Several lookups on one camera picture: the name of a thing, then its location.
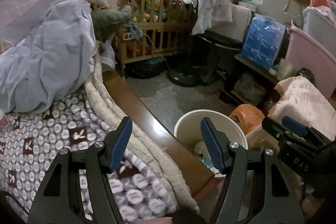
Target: wooden crib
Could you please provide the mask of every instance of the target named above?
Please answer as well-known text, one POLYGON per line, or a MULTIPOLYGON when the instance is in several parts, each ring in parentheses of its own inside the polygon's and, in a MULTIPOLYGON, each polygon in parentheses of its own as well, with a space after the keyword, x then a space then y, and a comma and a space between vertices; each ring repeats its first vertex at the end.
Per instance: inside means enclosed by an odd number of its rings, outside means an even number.
MULTIPOLYGON (((125 5, 125 0, 117 2, 125 5)), ((123 27, 112 42, 123 78, 127 63, 180 52, 196 22, 192 5, 182 0, 130 0, 130 6, 131 22, 142 29, 143 37, 131 39, 129 28, 123 27)))

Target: gray pillow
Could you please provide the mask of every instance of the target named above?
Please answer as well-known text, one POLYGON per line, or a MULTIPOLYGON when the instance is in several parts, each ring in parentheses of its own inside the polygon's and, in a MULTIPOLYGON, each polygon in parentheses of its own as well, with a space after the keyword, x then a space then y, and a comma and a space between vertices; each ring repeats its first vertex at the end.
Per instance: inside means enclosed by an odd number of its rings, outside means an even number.
POLYGON ((96 40, 102 42, 132 18, 130 14, 107 9, 93 10, 91 17, 96 40))

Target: power outlet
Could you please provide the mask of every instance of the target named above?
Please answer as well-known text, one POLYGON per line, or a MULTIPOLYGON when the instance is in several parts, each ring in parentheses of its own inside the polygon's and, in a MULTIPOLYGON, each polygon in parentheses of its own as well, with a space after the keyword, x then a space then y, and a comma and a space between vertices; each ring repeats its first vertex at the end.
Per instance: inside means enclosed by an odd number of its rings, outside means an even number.
POLYGON ((125 33, 124 35, 123 35, 123 40, 125 41, 125 40, 132 40, 132 39, 134 39, 135 37, 130 33, 130 32, 128 32, 128 33, 125 33))

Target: white fluffy blanket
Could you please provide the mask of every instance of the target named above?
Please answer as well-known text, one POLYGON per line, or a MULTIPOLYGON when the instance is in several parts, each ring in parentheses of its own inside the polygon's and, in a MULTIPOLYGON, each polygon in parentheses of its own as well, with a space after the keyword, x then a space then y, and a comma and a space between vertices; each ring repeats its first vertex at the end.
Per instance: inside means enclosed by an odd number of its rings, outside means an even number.
MULTIPOLYGON (((125 113, 113 101, 103 84, 98 53, 94 56, 94 73, 86 80, 85 90, 97 117, 115 128, 125 113)), ((189 188, 177 165, 135 123, 133 123, 133 132, 127 148, 150 167, 178 205, 199 212, 197 203, 191 197, 189 188)))
MULTIPOLYGON (((291 77, 279 82, 276 91, 280 101, 270 110, 269 117, 281 122, 290 116, 301 124, 314 127, 330 140, 336 135, 336 111, 327 99, 306 78, 291 77)), ((279 149, 277 141, 261 125, 246 135, 250 149, 271 146, 279 149)))

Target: blue gripper pad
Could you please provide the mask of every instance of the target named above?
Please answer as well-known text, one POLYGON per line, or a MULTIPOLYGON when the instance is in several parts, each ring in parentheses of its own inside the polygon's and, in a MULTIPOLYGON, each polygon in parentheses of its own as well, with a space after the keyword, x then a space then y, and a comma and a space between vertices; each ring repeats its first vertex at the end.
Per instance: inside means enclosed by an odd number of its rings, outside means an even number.
POLYGON ((298 121, 292 119, 290 116, 283 117, 281 123, 284 127, 288 128, 299 137, 304 137, 308 134, 305 126, 303 124, 300 124, 298 121))
POLYGON ((120 134, 115 142, 115 145, 111 149, 111 155, 110 155, 111 162, 109 164, 109 169, 111 172, 114 172, 114 170, 118 168, 118 166, 120 165, 126 146, 128 144, 128 140, 131 137, 132 129, 133 129, 132 120, 128 118, 120 131, 120 134))
POLYGON ((201 134, 205 142, 205 145, 207 146, 207 149, 209 151, 209 155, 211 157, 214 167, 218 169, 221 174, 223 174, 225 170, 225 165, 223 161, 223 151, 219 146, 214 136, 214 132, 211 130, 211 127, 207 122, 207 119, 203 118, 201 120, 201 134))

